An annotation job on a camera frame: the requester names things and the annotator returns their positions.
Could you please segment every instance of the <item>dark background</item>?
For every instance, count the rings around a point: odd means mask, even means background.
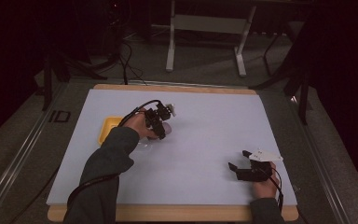
[[[131,25],[145,36],[150,32],[150,22],[169,24],[170,15],[166,13],[169,1],[131,2]],[[79,11],[89,13],[89,18],[95,20],[86,20],[89,24],[85,24],[76,16],[76,6],[68,0],[0,0],[0,126],[37,90],[34,75],[43,68],[47,43],[60,45],[58,43],[63,41],[65,45],[72,39],[72,48],[67,46],[69,49],[63,50],[84,61],[90,54],[119,50],[115,43],[104,47],[101,37],[106,35],[106,23],[117,17],[125,18],[128,12],[119,8],[106,10],[102,7],[105,2],[97,2],[103,4],[93,7],[88,7],[90,2],[85,0],[76,3]],[[243,8],[230,5],[217,7],[218,10],[213,10],[212,5],[206,8],[211,10],[205,10],[205,15],[246,17]],[[265,5],[257,10],[252,30],[268,34],[279,32],[285,21],[304,19],[309,13],[304,8]],[[306,27],[290,55],[299,66],[310,70],[311,86],[317,89],[358,170],[358,1],[340,1],[329,8],[314,9]],[[56,35],[55,41],[51,42],[54,37],[49,36],[49,32]]]

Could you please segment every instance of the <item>table leg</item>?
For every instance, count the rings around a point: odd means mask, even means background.
[[[168,48],[167,72],[173,71],[173,60],[175,57],[175,1],[171,1],[171,26],[170,26],[170,46]]]
[[[243,46],[245,45],[245,42],[246,42],[246,37],[248,37],[249,30],[251,28],[252,20],[255,15],[255,9],[256,9],[256,7],[251,8],[247,22],[245,23],[245,25],[243,27],[240,45],[238,47],[234,48],[237,66],[238,66],[238,72],[240,74],[240,77],[246,76],[245,65],[243,63],[243,58],[242,58],[242,51],[243,51]]]

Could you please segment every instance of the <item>yellow tray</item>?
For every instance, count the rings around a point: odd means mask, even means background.
[[[107,117],[103,122],[103,127],[101,128],[100,138],[98,139],[98,143],[101,145],[106,138],[106,136],[110,133],[114,127],[117,127],[121,122],[122,117]]]

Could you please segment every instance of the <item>person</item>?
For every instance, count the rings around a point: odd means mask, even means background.
[[[113,128],[101,147],[89,157],[80,177],[80,186],[101,176],[116,176],[90,185],[78,192],[75,198],[67,204],[63,223],[115,223],[118,175],[133,166],[134,161],[129,155],[136,148],[140,139],[158,138],[152,130],[146,128],[143,111],[145,111],[144,108],[122,127]],[[275,201],[277,191],[275,186],[268,180],[254,183],[254,190],[257,198],[251,203],[254,224],[283,223]]]

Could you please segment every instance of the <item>gray floor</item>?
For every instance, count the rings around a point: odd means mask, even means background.
[[[131,83],[246,88],[269,78],[261,55],[270,38],[264,35],[248,38],[243,53],[248,76],[239,77],[233,53],[238,36],[225,36],[218,41],[217,36],[212,36],[215,41],[204,38],[196,42],[192,35],[178,34],[174,71],[171,73],[165,71],[168,51],[165,33],[157,31],[151,42],[143,41],[138,35],[126,38],[132,50],[131,69],[127,70]],[[272,70],[279,66],[290,46],[284,36],[279,39],[268,54]],[[123,46],[122,54],[127,58],[130,49]],[[30,149],[21,171],[15,175],[17,178],[11,182],[11,188],[2,195],[5,197],[0,203],[0,223],[9,223],[60,165],[87,92],[94,84],[101,83],[72,72],[73,78],[69,83],[54,82],[57,97],[48,111],[41,111],[43,98],[33,95],[0,129],[0,178],[19,149]],[[122,82],[120,64],[98,72],[109,77],[104,83]],[[136,76],[141,76],[142,80],[132,78]],[[285,157],[299,210],[309,223],[358,223],[358,174],[316,90],[310,90],[309,124],[304,126],[296,115],[296,104],[282,93],[284,84],[285,80],[259,94],[278,147]],[[68,122],[49,121],[53,111],[71,112],[71,118]],[[29,135],[33,132],[35,139]],[[46,205],[50,185],[17,223],[50,223]],[[300,218],[293,223],[305,221]]]

